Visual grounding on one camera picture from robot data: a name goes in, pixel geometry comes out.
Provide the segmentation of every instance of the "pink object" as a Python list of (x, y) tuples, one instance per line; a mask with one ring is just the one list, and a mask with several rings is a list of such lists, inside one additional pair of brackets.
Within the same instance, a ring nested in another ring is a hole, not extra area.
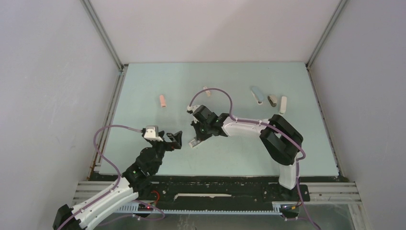
[(166, 107), (166, 101), (165, 101), (165, 97), (164, 97), (164, 95), (160, 95), (159, 96), (159, 100), (161, 101), (161, 107), (162, 108), (165, 108)]

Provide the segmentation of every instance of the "light blue table surface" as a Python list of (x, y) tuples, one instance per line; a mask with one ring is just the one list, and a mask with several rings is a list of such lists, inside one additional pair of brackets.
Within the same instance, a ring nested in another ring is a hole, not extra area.
[[(139, 129), (158, 125), (165, 132), (183, 131), (182, 149), (165, 153), (159, 175), (279, 175), (278, 164), (259, 138), (211, 137), (194, 149), (189, 147), (195, 132), (186, 106), (203, 86), (228, 92), (234, 115), (244, 118), (271, 118), (278, 113), (279, 105), (271, 107), (268, 101), (257, 105), (251, 86), (258, 86), (265, 97), (275, 94), (280, 100), (286, 96), (284, 118), (304, 137), (307, 157), (300, 162), (300, 175), (338, 175), (304, 63), (130, 64), (113, 124)], [(160, 107), (161, 94), (165, 96), (166, 108)], [(217, 115), (228, 113), (230, 106), (225, 95), (214, 91), (211, 97), (200, 94), (194, 104), (204, 104)], [(149, 146), (139, 133), (112, 128), (104, 154), (123, 172)], [(103, 161), (100, 173), (114, 174), (115, 170)]]

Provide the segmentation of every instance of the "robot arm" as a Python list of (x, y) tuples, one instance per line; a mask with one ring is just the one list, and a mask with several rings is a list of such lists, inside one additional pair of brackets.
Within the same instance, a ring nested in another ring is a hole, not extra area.
[[(92, 198), (69, 208), (63, 205), (58, 209), (53, 228), (57, 230), (62, 223), (69, 217), (80, 211), (74, 216), (62, 230), (93, 230), (102, 220), (115, 212), (124, 204), (137, 199), (142, 193), (150, 193), (150, 176), (158, 172), (162, 159), (166, 151), (173, 151), (182, 147), (182, 131), (167, 136), (172, 142), (164, 140), (164, 131), (159, 132), (157, 126), (147, 126), (143, 129), (143, 138), (148, 141), (152, 147), (144, 148), (135, 162), (123, 172), (120, 182), (114, 181), (109, 187), (99, 192)], [(110, 193), (99, 199), (101, 195), (110, 191)], [(83, 209), (90, 202), (94, 202), (87, 209)]]
[(196, 140), (204, 141), (211, 136), (260, 138), (270, 156), (279, 163), (279, 184), (287, 189), (294, 188), (296, 185), (295, 159), (299, 150), (284, 137), (279, 137), (271, 128), (262, 125), (275, 126), (301, 145), (302, 135), (282, 116), (274, 115), (271, 119), (264, 119), (260, 122), (250, 119), (257, 122), (257, 124), (251, 124), (233, 121), (226, 113), (217, 116), (204, 105), (188, 107), (188, 113), (193, 114), (191, 125), (196, 131)]

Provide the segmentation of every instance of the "gray wall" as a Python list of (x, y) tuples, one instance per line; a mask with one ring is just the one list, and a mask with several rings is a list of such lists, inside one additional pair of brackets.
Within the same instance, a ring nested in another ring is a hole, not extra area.
[(51, 229), (118, 70), (79, 0), (1, 1), (0, 31), (0, 229)]
[(306, 61), (339, 0), (93, 0), (123, 63)]
[(372, 227), (404, 229), (406, 1), (350, 0), (312, 76)]

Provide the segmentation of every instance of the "red wire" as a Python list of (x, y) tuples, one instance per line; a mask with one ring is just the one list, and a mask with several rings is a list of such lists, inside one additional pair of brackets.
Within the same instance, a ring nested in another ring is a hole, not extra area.
[(156, 193), (156, 194), (157, 194), (157, 200), (155, 201), (155, 206), (156, 206), (157, 203), (158, 203), (158, 201), (159, 201), (160, 195), (159, 195), (159, 193), (158, 193), (157, 191), (155, 191), (155, 190), (152, 190), (151, 193)]

